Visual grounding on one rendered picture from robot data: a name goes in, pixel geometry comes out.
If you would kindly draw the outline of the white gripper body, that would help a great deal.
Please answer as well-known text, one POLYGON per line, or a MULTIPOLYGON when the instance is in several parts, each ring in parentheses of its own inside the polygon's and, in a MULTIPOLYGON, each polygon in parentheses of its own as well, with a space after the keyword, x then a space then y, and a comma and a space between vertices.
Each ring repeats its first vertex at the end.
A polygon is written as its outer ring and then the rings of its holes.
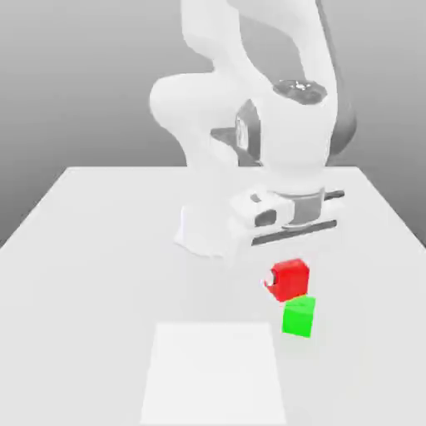
POLYGON ((295 259, 332 251, 339 242, 339 222, 327 220, 301 229, 254 238, 251 259, 295 259))

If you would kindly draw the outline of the small red cube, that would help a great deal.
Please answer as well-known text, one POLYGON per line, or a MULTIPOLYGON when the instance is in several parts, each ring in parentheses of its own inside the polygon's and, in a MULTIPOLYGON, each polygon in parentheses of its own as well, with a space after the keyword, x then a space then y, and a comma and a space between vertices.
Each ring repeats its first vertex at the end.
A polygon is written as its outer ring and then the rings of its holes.
POLYGON ((270 272, 273 280, 265 280, 264 286, 279 302, 307 294, 310 268, 302 259, 275 263, 270 272))

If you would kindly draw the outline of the small green cube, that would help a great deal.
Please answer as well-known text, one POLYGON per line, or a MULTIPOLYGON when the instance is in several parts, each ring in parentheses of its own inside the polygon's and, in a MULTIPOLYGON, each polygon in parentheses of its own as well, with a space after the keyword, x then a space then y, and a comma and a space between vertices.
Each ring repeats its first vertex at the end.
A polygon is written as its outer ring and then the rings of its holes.
POLYGON ((316 298, 298 296, 285 303, 282 319, 282 332, 309 338, 314 322, 316 298))

